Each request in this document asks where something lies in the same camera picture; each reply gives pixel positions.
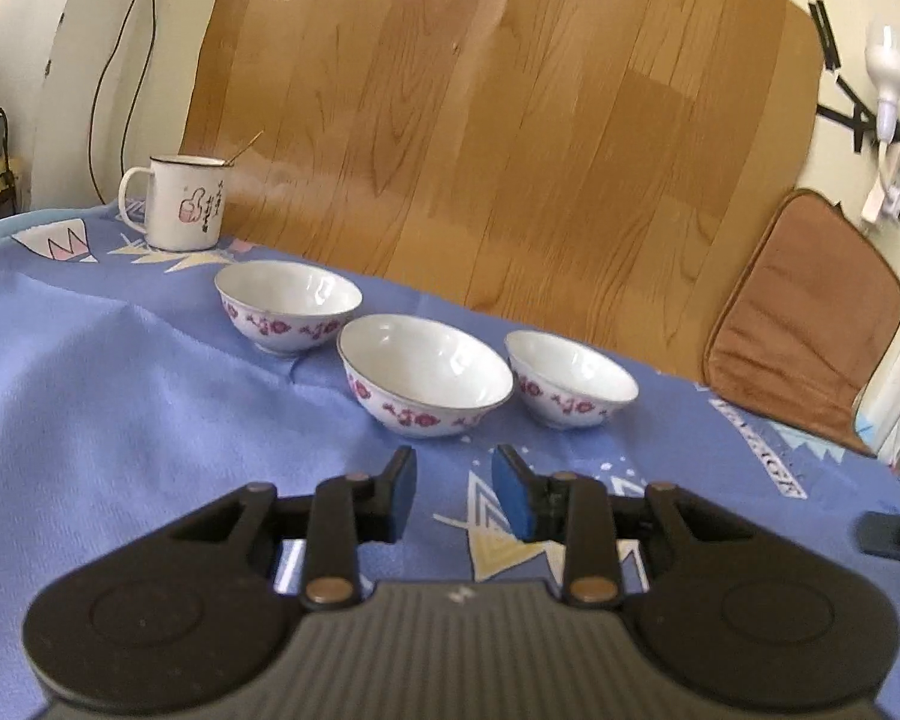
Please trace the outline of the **white power strip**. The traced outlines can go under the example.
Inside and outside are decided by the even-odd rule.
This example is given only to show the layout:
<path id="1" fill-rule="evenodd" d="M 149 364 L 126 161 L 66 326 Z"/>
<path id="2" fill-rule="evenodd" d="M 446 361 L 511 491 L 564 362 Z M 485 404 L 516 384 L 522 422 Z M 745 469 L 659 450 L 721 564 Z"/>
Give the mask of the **white power strip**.
<path id="1" fill-rule="evenodd" d="M 881 220 L 900 226 L 900 142 L 878 145 L 877 178 L 862 206 L 865 224 Z"/>

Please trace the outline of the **white light bulb lamp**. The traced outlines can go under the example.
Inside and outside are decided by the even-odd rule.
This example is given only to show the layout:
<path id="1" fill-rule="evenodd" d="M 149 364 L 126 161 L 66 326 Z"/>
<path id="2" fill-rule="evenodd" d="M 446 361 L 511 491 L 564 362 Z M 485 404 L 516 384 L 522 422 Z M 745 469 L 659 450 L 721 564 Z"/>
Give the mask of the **white light bulb lamp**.
<path id="1" fill-rule="evenodd" d="M 873 21 L 866 33 L 866 73 L 877 90 L 877 138 L 891 143 L 900 103 L 900 28 Z"/>

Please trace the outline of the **brown seat cushion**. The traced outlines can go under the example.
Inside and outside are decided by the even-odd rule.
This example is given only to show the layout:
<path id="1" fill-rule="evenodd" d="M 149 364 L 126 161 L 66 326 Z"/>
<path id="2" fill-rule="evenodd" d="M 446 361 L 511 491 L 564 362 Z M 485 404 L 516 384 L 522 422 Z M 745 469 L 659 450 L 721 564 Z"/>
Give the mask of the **brown seat cushion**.
<path id="1" fill-rule="evenodd" d="M 795 190 L 713 324 L 706 384 L 730 403 L 871 457 L 855 427 L 900 327 L 900 279 L 842 213 Z"/>

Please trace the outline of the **floral bowl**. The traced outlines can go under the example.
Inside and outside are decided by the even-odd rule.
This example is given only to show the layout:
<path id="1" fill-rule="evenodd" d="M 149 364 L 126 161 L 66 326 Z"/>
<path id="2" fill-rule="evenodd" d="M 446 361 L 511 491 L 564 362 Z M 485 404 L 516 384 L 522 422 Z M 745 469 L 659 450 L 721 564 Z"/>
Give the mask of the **floral bowl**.
<path id="1" fill-rule="evenodd" d="M 336 351 L 357 403 L 414 439 L 468 433 L 514 393 L 509 363 L 447 323 L 372 314 L 346 323 Z"/>
<path id="2" fill-rule="evenodd" d="M 256 348 L 295 356 L 333 340 L 364 302 L 361 288 L 305 263 L 233 263 L 214 277 L 232 327 Z"/>
<path id="3" fill-rule="evenodd" d="M 538 330 L 514 330 L 504 344 L 521 403 L 558 431 L 603 426 L 639 397 L 631 374 L 586 344 Z"/>

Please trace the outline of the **wood pattern vinyl sheet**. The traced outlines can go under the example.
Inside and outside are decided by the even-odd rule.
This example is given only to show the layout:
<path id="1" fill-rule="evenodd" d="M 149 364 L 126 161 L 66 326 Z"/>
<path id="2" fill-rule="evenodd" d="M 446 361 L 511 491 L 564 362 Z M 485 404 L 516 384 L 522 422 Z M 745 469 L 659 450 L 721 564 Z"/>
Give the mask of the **wood pattern vinyl sheet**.
<path id="1" fill-rule="evenodd" d="M 215 0 L 183 146 L 230 234 L 696 379 L 797 182 L 790 0 Z"/>

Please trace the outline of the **white enamel mug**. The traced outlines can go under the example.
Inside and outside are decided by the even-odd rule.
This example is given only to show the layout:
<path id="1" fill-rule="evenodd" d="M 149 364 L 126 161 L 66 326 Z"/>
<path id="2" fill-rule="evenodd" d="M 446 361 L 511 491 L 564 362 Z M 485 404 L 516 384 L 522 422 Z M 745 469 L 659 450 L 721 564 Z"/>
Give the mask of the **white enamel mug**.
<path id="1" fill-rule="evenodd" d="M 221 239 L 230 164 L 206 156 L 152 156 L 146 167 L 121 176 L 116 206 L 126 226 L 139 232 L 152 249 L 201 252 Z M 128 188 L 146 177 L 142 221 L 131 220 Z"/>

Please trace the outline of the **blue patterned tablecloth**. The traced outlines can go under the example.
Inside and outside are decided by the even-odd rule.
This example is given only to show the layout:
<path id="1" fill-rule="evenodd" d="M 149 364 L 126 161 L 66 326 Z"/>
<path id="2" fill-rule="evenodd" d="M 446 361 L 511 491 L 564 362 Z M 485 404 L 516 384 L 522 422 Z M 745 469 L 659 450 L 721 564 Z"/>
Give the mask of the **blue patterned tablecloth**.
<path id="1" fill-rule="evenodd" d="M 41 706 L 20 624 L 46 583 L 238 486 L 307 494 L 398 447 L 333 346 L 276 358 L 232 327 L 215 273 L 260 257 L 238 239 L 164 254 L 109 206 L 0 236 L 0 718 Z M 491 488 L 491 454 L 509 444 L 538 472 L 619 494 L 681 484 L 870 577 L 900 621 L 900 564 L 852 538 L 862 512 L 900 514 L 900 476 L 699 383 L 639 362 L 631 374 L 639 398 L 601 429 L 558 433 L 510 400 L 468 433 L 421 440 L 406 533 L 362 550 L 362 582 L 557 577 L 559 546 L 513 539 Z M 880 702 L 900 718 L 900 651 Z"/>

